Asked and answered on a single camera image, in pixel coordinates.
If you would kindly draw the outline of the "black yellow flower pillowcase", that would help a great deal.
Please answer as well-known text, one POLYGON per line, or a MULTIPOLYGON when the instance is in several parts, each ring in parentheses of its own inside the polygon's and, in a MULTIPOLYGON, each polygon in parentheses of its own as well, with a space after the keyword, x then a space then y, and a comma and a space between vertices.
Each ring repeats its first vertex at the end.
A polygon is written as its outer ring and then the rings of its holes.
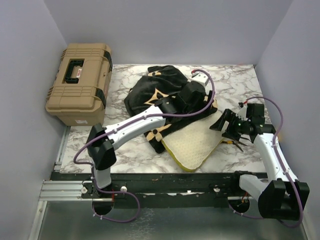
MULTIPOLYGON (((187 77, 172 65, 151 66, 147 71, 148 73, 137 81, 123 101, 130 117, 145 111, 161 98, 174 98, 188 83, 187 77)), ((161 142, 164 137, 216 113, 217 110, 218 108, 212 105, 201 114, 184 117, 173 124, 147 131, 144 136, 155 152, 161 154, 165 151, 161 142)))

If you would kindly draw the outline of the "white pillow yellow edge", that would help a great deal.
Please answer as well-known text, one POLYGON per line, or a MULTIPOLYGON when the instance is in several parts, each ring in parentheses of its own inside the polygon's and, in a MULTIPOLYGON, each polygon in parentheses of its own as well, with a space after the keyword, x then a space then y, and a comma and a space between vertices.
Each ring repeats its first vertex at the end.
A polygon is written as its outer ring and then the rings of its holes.
POLYGON ((161 141, 182 170, 194 172, 199 169, 224 140, 220 131, 210 129, 221 116, 222 112, 218 110, 165 136, 161 141))

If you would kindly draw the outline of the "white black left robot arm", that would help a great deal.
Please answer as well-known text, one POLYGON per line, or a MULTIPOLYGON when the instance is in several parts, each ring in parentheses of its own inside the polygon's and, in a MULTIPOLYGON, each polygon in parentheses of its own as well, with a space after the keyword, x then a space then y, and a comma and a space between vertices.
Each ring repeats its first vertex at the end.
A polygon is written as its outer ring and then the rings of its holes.
POLYGON ((116 150, 128 141, 148 131, 180 121, 181 118, 203 113, 214 90, 206 94, 205 87, 191 81, 180 92, 156 100, 141 113, 120 123, 103 127, 100 123, 91 128, 87 147, 93 160, 95 183, 93 191, 97 196, 106 197, 111 190, 111 166, 117 161, 116 150))

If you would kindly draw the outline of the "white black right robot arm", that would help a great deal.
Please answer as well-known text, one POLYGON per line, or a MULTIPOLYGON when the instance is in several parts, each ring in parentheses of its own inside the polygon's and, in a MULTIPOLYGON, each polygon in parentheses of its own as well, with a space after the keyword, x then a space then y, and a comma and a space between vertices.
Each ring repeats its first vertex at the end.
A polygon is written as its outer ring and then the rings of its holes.
POLYGON ((220 131, 222 137, 235 142, 242 135, 249 136, 266 170, 267 183, 252 173, 241 172, 237 179, 230 182, 229 189, 236 196, 244 192, 251 195, 265 219, 301 221, 310 188, 292 172, 280 147, 275 127, 265 121, 264 104, 247 103, 237 113, 225 109, 217 122, 210 126, 211 130, 220 131))

